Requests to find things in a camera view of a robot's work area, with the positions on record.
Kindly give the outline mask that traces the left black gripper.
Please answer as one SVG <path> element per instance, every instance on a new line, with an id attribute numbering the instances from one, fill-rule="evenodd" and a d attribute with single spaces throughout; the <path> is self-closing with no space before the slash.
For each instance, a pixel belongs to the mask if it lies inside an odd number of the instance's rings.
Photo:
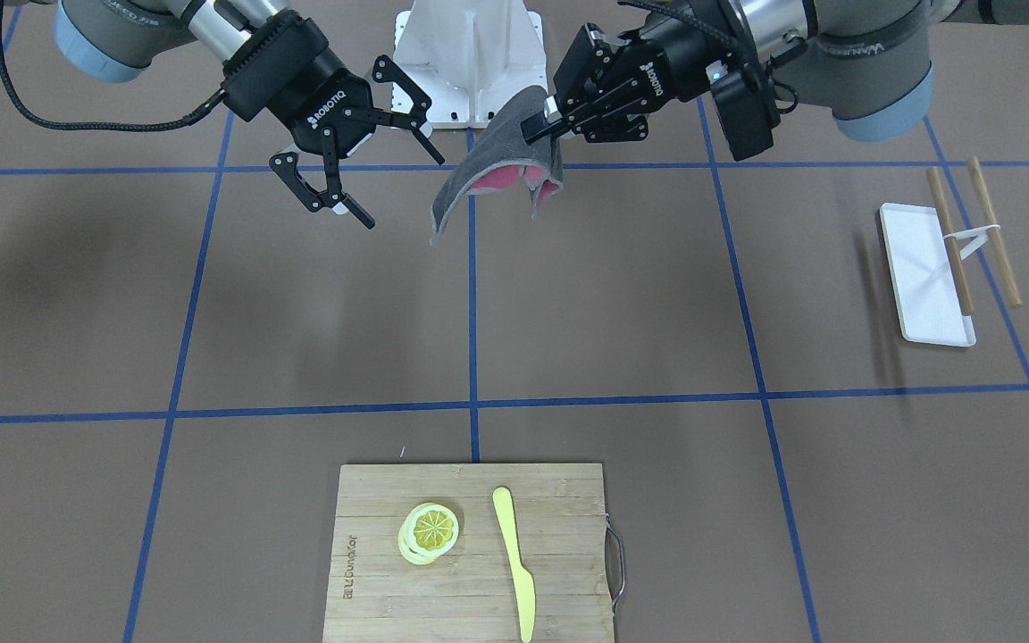
<path id="1" fill-rule="evenodd" d="M 608 34 L 586 23 L 554 74 L 554 99 L 520 122 L 527 144 L 549 138 L 641 141 L 645 118 L 674 99 L 689 102 L 740 71 L 748 32 L 732 4 L 638 4 L 639 28 Z"/>

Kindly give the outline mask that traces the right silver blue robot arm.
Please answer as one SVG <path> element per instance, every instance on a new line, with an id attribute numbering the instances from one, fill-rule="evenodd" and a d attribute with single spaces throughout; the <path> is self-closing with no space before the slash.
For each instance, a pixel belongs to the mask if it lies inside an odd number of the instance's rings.
<path id="1" fill-rule="evenodd" d="M 157 53 L 200 42 L 221 63 L 213 97 L 242 121 L 260 113 L 289 130 L 270 170 L 303 207 L 372 216 L 340 182 L 339 163 L 377 128 L 407 130 L 436 163 L 426 114 L 431 97 L 386 53 L 356 76 L 325 33 L 286 1 L 61 1 L 54 41 L 66 60 L 107 82 L 136 78 Z"/>

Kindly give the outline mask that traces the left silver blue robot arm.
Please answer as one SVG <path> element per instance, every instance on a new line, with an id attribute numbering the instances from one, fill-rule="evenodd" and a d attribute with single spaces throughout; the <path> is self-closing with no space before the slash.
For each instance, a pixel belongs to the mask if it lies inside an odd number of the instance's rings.
<path id="1" fill-rule="evenodd" d="M 732 159 L 762 154 L 799 105 L 854 141 L 886 141 L 930 109 L 928 30 L 951 1 L 637 1 L 637 29 L 579 29 L 523 138 L 642 141 L 674 99 L 709 95 Z"/>

